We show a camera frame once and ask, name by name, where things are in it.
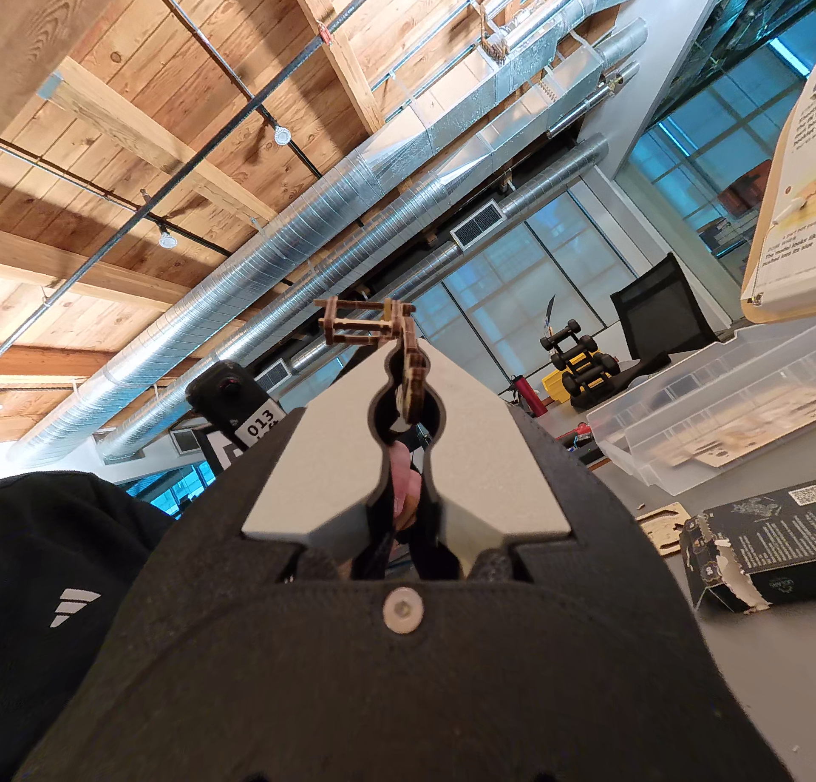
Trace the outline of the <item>grey ceiling pipe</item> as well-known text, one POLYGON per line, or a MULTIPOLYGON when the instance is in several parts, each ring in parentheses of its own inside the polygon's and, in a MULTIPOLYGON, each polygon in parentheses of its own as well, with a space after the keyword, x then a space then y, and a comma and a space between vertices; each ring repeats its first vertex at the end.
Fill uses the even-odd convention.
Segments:
POLYGON ((5 354, 12 346, 43 317, 51 307, 64 297, 90 270, 92 270, 102 260, 102 258, 122 240, 128 233, 144 219, 148 219, 155 207, 187 180, 193 173, 200 169, 215 149, 222 144, 227 137, 232 134, 238 126, 243 123, 250 114, 258 111, 264 113, 266 99, 311 56, 322 47, 332 48, 335 40, 334 34, 339 32, 341 27, 353 16, 367 0, 352 0, 341 12, 335 15, 330 22, 317 20, 317 32, 309 43, 289 62, 269 83, 267 83, 258 93, 251 94, 244 107, 236 113, 229 122, 222 127, 204 147, 195 153, 189 161, 182 164, 180 169, 170 176, 158 192, 150 200, 141 205, 134 213, 120 226, 117 231, 110 236, 106 243, 100 246, 97 251, 73 271, 64 283, 62 283, 54 294, 48 296, 31 316, 26 318, 12 333, 2 342, 1 353, 5 354))

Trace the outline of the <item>black framed marker sign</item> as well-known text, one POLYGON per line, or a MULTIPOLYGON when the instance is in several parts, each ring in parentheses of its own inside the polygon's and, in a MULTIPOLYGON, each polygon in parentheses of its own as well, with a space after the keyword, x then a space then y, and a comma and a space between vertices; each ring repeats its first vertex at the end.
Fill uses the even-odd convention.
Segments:
POLYGON ((212 425, 194 430, 199 448, 216 477, 243 455, 243 448, 212 425))

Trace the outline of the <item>red cylinder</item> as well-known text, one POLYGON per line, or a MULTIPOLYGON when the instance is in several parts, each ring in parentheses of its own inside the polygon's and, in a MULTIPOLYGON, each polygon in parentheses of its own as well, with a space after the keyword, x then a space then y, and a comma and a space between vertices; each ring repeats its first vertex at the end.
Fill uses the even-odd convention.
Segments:
POLYGON ((512 379, 512 387, 519 407, 524 408, 529 415, 537 419, 547 413, 547 407, 523 375, 512 379))

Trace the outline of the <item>small black mesh chair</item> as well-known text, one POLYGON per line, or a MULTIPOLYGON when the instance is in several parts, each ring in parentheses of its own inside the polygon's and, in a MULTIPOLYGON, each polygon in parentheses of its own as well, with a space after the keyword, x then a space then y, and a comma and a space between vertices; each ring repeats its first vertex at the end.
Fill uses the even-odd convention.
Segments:
POLYGON ((693 352, 719 341, 672 253, 610 300, 633 360, 693 352))

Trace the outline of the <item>dark cardboard kit box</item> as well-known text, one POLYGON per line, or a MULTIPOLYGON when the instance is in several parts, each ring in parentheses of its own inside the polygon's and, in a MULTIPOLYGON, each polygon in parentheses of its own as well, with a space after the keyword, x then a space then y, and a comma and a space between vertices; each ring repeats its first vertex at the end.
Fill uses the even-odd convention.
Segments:
POLYGON ((815 484, 729 502, 689 518, 680 554, 694 609, 749 614, 815 599, 815 484))

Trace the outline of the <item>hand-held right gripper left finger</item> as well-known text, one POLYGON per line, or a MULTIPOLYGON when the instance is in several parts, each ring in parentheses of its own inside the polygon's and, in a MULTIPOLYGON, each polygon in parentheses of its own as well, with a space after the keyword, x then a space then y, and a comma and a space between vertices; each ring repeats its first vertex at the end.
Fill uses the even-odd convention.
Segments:
POLYGON ((308 403, 243 523, 246 538, 320 549, 337 563, 367 552, 358 577, 388 561, 391 466, 374 415, 392 395, 398 351, 388 341, 308 403))

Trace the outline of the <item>wooden model lever assembly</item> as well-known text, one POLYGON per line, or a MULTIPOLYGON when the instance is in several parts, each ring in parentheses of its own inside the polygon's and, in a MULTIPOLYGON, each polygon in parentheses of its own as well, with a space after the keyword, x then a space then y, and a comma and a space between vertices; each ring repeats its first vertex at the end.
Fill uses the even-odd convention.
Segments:
POLYGON ((414 319, 411 316, 402 319, 396 358, 402 374, 395 396, 397 411, 407 424, 415 425, 423 415, 430 360, 420 348, 414 319))

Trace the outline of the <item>person's left hand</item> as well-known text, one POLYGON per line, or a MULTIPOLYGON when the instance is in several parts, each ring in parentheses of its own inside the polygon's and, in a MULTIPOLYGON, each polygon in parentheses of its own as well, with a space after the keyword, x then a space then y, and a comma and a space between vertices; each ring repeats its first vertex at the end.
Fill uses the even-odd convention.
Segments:
POLYGON ((422 491, 422 475, 412 466, 411 452, 401 441, 388 449, 393 487, 393 522, 397 533, 410 527, 416 518, 422 491))

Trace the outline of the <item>black dumbbell rack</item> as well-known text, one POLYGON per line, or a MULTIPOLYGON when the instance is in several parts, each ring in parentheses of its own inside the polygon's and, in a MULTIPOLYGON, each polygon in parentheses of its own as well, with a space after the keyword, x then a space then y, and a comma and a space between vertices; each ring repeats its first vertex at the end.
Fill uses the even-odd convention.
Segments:
POLYGON ((566 327, 539 340, 550 361, 561 372, 561 381, 574 409, 589 410, 613 395, 613 379, 621 373, 618 361, 601 352, 589 335, 580 335, 580 324, 566 327))

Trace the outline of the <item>silver ventilation duct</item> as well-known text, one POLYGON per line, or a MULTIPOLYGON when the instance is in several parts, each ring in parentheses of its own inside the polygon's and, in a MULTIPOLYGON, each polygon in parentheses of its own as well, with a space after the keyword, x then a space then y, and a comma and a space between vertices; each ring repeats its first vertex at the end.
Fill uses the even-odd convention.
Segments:
POLYGON ((30 468, 60 461, 149 386, 310 259, 535 73, 588 16, 623 0, 544 0, 438 79, 260 228, 189 294, 87 379, 6 454, 30 468))
POLYGON ((611 92, 610 80, 600 82, 601 77, 635 53, 647 37, 647 23, 637 18, 595 46, 581 45, 364 227, 337 243, 284 295, 106 435, 97 445, 100 456, 114 462, 133 456, 189 410, 186 389, 208 368, 219 361, 246 365, 267 352, 315 313, 315 299, 342 293, 537 138, 556 134, 558 125, 566 125, 570 114, 583 115, 586 102, 597 91, 611 92))

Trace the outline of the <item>round silver duct pipe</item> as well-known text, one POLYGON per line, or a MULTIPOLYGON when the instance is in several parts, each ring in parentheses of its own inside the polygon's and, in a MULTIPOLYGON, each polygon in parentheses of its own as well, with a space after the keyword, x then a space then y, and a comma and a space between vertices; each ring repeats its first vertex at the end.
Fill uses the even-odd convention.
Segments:
MULTIPOLYGON (((446 277, 473 261, 517 226, 524 225, 550 201, 563 195, 578 180, 579 175, 595 166, 607 151, 607 142, 599 136, 577 144, 505 199, 497 200, 507 217, 504 224, 498 225, 465 251, 452 238, 437 246, 433 252, 426 254, 386 285, 378 297, 409 300, 421 297, 428 290, 441 285, 446 277)), ((349 249, 343 249, 337 257, 331 256, 321 262, 314 276, 316 280, 326 284, 326 289, 320 295, 329 296, 334 294, 335 289, 346 289, 353 282, 359 282, 362 273, 371 270, 375 260, 382 260, 383 254, 402 246, 417 230, 418 226, 410 223, 400 228, 385 227, 379 232, 369 232, 349 249)))

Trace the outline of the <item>colour printed instruction manual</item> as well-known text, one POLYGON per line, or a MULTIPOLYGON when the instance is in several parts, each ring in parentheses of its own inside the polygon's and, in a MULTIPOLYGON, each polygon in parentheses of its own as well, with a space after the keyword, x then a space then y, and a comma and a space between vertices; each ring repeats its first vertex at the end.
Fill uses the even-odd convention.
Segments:
POLYGON ((815 269, 815 91, 811 76, 793 110, 779 186, 753 296, 772 309, 811 307, 815 269))

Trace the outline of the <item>black ceiling rail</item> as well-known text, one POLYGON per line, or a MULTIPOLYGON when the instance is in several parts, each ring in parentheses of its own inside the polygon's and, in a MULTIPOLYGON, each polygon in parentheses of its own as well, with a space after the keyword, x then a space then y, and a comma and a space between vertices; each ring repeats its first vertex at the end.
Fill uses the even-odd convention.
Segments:
MULTIPOLYGON (((15 157, 16 159, 21 160, 22 162, 27 164, 28 167, 30 168, 45 171, 48 175, 51 175, 58 180, 68 182, 74 187, 80 189, 81 191, 91 193, 92 195, 98 197, 102 201, 106 201, 108 203, 116 205, 120 209, 134 213, 140 207, 140 205, 134 203, 133 201, 127 199, 126 197, 121 196, 106 188, 103 188, 101 185, 98 185, 97 183, 89 179, 84 179, 82 176, 77 175, 72 171, 62 169, 54 162, 51 162, 44 157, 37 156, 34 153, 31 153, 28 150, 23 149, 4 138, 1 138, 1 151, 5 155, 12 156, 15 157)), ((144 219, 148 220, 153 225, 159 227, 161 230, 170 233, 171 235, 181 236, 184 239, 198 246, 211 250, 223 257, 230 257, 232 255, 232 252, 224 248, 223 246, 219 246, 218 244, 211 242, 202 236, 198 236, 197 234, 186 229, 185 227, 182 227, 178 224, 171 222, 168 218, 164 216, 158 216, 152 211, 149 212, 146 216, 144 216, 144 219)))
MULTIPOLYGON (((193 40, 197 42, 200 48, 206 53, 209 57, 210 61, 212 61, 223 73, 232 86, 240 92, 240 94, 246 99, 251 100, 253 97, 252 92, 248 88, 248 86, 243 82, 239 74, 232 68, 232 66, 224 59, 221 53, 211 44, 211 42, 207 39, 205 34, 199 29, 199 27, 191 20, 189 15, 183 10, 180 4, 176 0, 160 0, 162 4, 168 9, 171 16, 179 22, 183 28, 192 36, 193 40)), ((273 129, 273 125, 275 123, 280 122, 270 113, 270 111, 264 106, 260 105, 257 109, 257 113, 260 114, 263 121, 266 125, 270 126, 273 129)), ((309 170, 309 172, 317 179, 320 179, 322 174, 320 170, 311 162, 311 160, 306 156, 305 152, 301 149, 301 147, 296 144, 291 136, 291 144, 283 146, 289 147, 291 152, 299 159, 299 161, 309 170)))

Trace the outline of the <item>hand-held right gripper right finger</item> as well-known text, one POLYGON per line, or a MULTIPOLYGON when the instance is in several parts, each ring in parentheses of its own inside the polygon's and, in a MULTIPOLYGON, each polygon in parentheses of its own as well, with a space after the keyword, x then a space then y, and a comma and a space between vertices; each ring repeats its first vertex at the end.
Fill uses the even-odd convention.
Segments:
POLYGON ((428 395, 442 425, 430 448, 439 540, 468 575, 485 551, 564 540, 570 524, 511 406, 427 340, 428 395))

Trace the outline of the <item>laser-cut wooden kit sheet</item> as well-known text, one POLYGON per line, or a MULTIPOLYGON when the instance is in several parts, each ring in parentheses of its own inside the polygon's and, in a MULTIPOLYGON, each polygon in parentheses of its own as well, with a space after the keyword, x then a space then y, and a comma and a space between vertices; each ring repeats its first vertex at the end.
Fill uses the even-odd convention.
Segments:
POLYGON ((643 513, 636 518, 640 529, 646 534, 662 557, 680 552, 680 532, 690 516, 680 502, 643 513))

